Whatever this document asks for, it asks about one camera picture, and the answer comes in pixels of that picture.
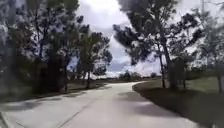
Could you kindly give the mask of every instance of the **treeline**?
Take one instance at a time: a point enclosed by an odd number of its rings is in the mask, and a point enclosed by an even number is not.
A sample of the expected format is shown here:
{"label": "treeline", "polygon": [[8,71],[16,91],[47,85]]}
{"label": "treeline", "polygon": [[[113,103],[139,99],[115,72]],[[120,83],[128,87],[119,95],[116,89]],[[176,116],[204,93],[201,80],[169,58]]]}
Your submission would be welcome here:
{"label": "treeline", "polygon": [[6,36],[0,68],[6,86],[15,77],[36,93],[67,91],[69,69],[74,78],[87,80],[88,89],[91,74],[106,72],[112,60],[110,40],[83,24],[84,17],[76,14],[78,0],[26,0],[19,8],[11,2],[15,0],[5,4],[13,10],[1,10],[8,14],[1,22]]}

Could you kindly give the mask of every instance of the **sky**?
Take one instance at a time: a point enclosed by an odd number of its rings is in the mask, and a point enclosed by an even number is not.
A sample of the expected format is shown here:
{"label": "sky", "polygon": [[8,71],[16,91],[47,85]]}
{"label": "sky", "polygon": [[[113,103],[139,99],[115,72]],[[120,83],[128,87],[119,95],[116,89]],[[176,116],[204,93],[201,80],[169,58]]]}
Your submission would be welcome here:
{"label": "sky", "polygon": [[[199,7],[199,5],[200,0],[182,0],[177,7],[177,15],[183,15],[189,12],[191,8]],[[127,16],[120,11],[117,0],[80,0],[78,14],[84,16],[84,23],[90,24],[93,31],[102,32],[111,39],[110,51],[113,60],[107,76],[116,77],[126,70],[138,72],[143,76],[149,76],[152,72],[160,72],[158,60],[155,62],[140,62],[136,66],[130,66],[130,58],[125,53],[123,46],[113,38],[113,24],[130,24]]]}

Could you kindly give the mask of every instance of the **lawn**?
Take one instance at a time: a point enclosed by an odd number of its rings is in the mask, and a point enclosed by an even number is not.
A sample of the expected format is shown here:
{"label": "lawn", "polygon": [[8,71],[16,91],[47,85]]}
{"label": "lawn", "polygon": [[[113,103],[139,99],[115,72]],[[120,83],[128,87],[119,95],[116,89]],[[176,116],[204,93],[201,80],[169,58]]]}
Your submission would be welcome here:
{"label": "lawn", "polygon": [[162,89],[160,80],[151,80],[133,86],[143,97],[155,104],[189,118],[199,124],[224,127],[224,94],[218,94],[215,78],[187,82],[188,91]]}
{"label": "lawn", "polygon": [[[92,82],[90,84],[90,89],[98,89],[100,87],[103,87],[104,85],[105,85],[104,83]],[[81,91],[85,91],[86,85],[82,85],[81,83],[69,83],[67,92],[61,90],[60,92],[57,93],[47,93],[47,94],[34,94],[32,93],[31,86],[28,85],[18,85],[16,87],[13,87],[11,89],[10,95],[6,91],[7,89],[4,90],[5,90],[4,92],[0,92],[0,103],[18,102],[30,99],[52,97],[62,94],[78,93]]]}

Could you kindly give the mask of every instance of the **paved road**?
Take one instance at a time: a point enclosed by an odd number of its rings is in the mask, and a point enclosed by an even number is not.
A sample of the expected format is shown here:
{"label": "paved road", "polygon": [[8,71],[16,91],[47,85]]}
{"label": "paved road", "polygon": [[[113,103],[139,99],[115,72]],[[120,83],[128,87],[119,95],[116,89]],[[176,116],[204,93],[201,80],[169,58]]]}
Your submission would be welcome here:
{"label": "paved road", "polygon": [[132,91],[132,85],[109,84],[51,98],[1,105],[12,128],[196,128]]}

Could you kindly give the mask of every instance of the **road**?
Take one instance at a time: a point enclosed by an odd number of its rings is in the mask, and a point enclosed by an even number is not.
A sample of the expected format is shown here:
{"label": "road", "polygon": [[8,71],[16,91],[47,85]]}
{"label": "road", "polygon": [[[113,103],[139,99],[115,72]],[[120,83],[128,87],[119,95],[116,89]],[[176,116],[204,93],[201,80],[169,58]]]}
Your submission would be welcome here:
{"label": "road", "polygon": [[135,83],[0,106],[10,128],[197,128],[132,91]]}

